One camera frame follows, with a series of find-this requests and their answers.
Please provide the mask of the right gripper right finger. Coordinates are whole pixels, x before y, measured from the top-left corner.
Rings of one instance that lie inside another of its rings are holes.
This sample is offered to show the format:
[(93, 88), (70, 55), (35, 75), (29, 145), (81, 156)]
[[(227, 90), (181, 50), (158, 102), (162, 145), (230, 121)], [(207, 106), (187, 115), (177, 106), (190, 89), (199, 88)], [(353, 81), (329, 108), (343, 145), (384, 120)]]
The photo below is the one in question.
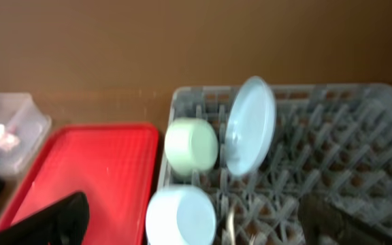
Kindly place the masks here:
[(354, 218), (315, 194), (299, 201), (298, 219), (306, 244), (318, 244), (326, 235), (338, 244), (392, 245), (392, 237)]

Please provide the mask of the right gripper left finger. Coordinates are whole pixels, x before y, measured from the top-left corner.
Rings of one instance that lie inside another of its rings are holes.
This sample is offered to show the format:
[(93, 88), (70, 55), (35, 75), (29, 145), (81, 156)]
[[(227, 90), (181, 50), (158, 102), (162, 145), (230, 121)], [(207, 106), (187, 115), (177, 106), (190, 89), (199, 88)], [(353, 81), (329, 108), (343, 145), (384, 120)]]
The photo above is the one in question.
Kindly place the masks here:
[(0, 245), (78, 245), (90, 220), (85, 193), (72, 193), (0, 231)]

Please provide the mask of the white plastic spoon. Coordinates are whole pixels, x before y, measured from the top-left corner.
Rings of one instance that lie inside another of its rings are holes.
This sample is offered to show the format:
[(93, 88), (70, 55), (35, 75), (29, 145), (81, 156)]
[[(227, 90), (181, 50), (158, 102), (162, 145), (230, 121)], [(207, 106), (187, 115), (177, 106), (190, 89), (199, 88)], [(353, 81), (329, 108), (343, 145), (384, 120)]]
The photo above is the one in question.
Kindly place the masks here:
[(231, 245), (236, 245), (234, 216), (235, 216), (235, 206), (232, 205), (229, 209), (229, 213), (227, 215), (227, 220), (226, 220), (226, 228), (227, 228), (227, 233), (229, 234)]

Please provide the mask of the small light blue bowl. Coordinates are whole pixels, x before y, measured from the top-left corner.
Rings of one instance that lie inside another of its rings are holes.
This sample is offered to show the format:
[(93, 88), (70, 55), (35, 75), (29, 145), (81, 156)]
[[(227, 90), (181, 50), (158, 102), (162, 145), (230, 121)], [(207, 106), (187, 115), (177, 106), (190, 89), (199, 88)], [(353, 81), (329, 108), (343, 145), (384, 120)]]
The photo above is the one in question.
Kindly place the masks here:
[(216, 233), (216, 212), (200, 188), (167, 186), (150, 199), (145, 227), (151, 245), (211, 245)]

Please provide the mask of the large light blue plate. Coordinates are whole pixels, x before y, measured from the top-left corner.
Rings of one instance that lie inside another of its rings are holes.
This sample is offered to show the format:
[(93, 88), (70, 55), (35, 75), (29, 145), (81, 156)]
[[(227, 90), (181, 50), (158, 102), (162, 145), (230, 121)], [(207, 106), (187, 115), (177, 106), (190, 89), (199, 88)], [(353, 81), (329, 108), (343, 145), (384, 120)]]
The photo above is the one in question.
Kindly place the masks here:
[(276, 99), (270, 86), (253, 76), (235, 96), (225, 132), (226, 166), (234, 176), (258, 169), (274, 140)]

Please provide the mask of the green bowl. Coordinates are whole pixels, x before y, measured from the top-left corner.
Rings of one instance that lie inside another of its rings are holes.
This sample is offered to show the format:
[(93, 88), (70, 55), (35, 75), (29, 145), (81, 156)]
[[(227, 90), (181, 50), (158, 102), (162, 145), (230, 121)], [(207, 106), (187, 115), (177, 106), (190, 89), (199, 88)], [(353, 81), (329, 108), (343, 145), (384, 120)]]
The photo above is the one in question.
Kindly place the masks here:
[(196, 172), (210, 171), (218, 157), (214, 128), (200, 118), (178, 118), (165, 134), (165, 156), (175, 175), (188, 178)]

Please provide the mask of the white plastic fork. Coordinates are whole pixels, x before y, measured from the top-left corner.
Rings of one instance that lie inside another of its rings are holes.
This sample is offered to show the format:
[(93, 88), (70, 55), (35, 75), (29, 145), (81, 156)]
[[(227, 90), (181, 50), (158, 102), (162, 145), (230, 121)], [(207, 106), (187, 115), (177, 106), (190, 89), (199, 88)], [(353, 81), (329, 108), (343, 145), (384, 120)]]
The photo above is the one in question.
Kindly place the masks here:
[(265, 245), (267, 242), (267, 237), (259, 232), (257, 234), (251, 235), (248, 245)]

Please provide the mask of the grey dishwasher rack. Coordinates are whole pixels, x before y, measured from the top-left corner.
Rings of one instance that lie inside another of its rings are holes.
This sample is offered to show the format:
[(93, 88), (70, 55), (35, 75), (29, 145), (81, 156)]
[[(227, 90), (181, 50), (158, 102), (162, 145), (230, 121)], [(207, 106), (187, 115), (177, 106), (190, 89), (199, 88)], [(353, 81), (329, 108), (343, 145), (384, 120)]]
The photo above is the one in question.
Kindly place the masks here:
[(235, 206), (236, 244), (259, 232), (265, 244), (303, 244), (299, 200), (315, 193), (392, 236), (392, 87), (385, 84), (274, 86), (274, 143), (260, 168), (233, 176), (221, 152), (214, 169), (179, 179), (167, 161), (158, 187), (204, 190), (216, 212), (215, 244), (231, 244), (226, 220)]

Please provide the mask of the red serving tray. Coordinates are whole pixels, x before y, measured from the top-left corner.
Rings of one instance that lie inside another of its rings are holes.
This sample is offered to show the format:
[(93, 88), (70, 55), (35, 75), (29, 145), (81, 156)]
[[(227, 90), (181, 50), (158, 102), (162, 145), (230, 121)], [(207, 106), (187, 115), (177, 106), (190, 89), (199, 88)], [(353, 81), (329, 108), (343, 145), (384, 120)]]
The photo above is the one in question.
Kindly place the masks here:
[(159, 132), (151, 124), (64, 127), (48, 138), (0, 218), (0, 231), (82, 191), (84, 244), (142, 244)]

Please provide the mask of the clear plastic bin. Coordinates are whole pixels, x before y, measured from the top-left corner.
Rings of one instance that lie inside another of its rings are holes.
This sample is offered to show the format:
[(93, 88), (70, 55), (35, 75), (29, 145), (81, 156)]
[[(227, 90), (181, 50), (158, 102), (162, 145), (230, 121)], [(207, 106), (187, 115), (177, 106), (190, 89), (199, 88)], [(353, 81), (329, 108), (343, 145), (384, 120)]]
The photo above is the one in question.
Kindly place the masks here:
[(0, 124), (20, 139), (11, 150), (0, 150), (0, 176), (17, 178), (47, 135), (51, 119), (39, 110), (30, 94), (0, 93)]

